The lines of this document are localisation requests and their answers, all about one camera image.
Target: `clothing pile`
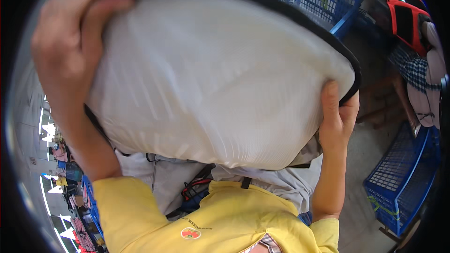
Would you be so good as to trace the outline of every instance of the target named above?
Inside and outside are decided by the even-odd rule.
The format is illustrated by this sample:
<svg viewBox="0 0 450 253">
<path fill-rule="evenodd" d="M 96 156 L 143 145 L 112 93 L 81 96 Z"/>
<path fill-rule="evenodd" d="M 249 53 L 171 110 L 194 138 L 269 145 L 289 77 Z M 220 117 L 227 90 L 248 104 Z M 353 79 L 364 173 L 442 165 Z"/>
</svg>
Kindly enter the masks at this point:
<svg viewBox="0 0 450 253">
<path fill-rule="evenodd" d="M 92 204 L 91 204 L 90 198 L 89 198 L 89 196 L 87 194 L 87 188 L 88 188 L 88 186 L 86 184 L 83 184 L 83 186 L 82 186 L 83 202 L 84 202 L 84 205 L 88 209 L 91 209 L 92 208 Z"/>
<path fill-rule="evenodd" d="M 72 207 L 72 209 L 76 209 L 75 195 L 72 194 L 72 195 L 69 197 L 69 203 L 70 203 L 70 206 Z"/>
<path fill-rule="evenodd" d="M 85 249 L 85 252 L 94 251 L 95 247 L 92 243 L 92 240 L 89 238 L 89 234 L 86 232 L 82 221 L 79 218 L 71 219 L 72 226 L 75 228 L 75 240 L 80 244 L 82 248 Z"/>
</svg>

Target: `worker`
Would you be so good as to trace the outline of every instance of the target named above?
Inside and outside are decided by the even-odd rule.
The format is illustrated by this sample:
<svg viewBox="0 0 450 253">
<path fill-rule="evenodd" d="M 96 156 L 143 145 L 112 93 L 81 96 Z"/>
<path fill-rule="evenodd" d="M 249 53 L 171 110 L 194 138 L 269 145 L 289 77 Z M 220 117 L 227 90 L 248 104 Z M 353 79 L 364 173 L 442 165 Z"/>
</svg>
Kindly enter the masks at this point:
<svg viewBox="0 0 450 253">
<path fill-rule="evenodd" d="M 198 210 L 169 222 L 147 184 L 122 176 L 113 149 L 87 118 L 83 104 L 102 56 L 103 27 L 133 3 L 49 0 L 31 42 L 53 119 L 92 181 L 109 252 L 337 252 L 347 144 L 359 98 L 356 93 L 339 107 L 335 81 L 327 82 L 321 94 L 323 163 L 309 227 L 288 200 L 251 184 L 216 181 Z"/>
</svg>

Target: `white bag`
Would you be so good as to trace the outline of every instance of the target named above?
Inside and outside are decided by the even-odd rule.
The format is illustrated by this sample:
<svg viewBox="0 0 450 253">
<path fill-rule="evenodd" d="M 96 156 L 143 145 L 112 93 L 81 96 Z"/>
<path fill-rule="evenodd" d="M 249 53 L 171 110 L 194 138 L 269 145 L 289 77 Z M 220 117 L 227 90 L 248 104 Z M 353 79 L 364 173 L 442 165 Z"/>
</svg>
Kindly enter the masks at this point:
<svg viewBox="0 0 450 253">
<path fill-rule="evenodd" d="M 278 170 L 323 119 L 328 79 L 351 63 L 250 0 L 138 0 L 104 34 L 88 106 L 124 153 Z"/>
</svg>

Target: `concrete floor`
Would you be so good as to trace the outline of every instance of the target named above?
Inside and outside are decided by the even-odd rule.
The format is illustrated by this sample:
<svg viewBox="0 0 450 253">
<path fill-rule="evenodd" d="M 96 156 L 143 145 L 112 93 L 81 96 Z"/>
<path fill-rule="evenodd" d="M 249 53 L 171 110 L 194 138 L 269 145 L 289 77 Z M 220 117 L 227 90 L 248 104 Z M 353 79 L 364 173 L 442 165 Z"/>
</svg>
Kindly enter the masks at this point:
<svg viewBox="0 0 450 253">
<path fill-rule="evenodd" d="M 344 44 L 360 61 L 362 86 L 376 82 L 386 72 L 383 55 L 370 47 L 362 36 L 350 32 Z M 361 98 L 360 113 L 364 112 Z M 346 197 L 340 217 L 340 253 L 385 253 L 394 242 L 381 233 L 381 223 L 375 214 L 363 187 L 363 181 L 375 168 L 395 137 L 399 125 L 374 130 L 370 123 L 357 124 L 350 138 L 347 156 Z"/>
</svg>

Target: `black strap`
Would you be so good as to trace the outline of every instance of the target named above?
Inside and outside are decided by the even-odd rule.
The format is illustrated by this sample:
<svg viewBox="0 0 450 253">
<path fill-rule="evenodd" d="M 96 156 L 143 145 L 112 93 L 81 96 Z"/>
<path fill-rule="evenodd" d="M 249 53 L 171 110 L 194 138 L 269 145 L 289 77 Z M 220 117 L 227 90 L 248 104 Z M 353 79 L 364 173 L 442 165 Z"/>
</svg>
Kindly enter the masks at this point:
<svg viewBox="0 0 450 253">
<path fill-rule="evenodd" d="M 244 177 L 244 179 L 242 180 L 241 189 L 248 189 L 248 187 L 250 186 L 250 182 L 251 182 L 251 178 Z"/>
</svg>

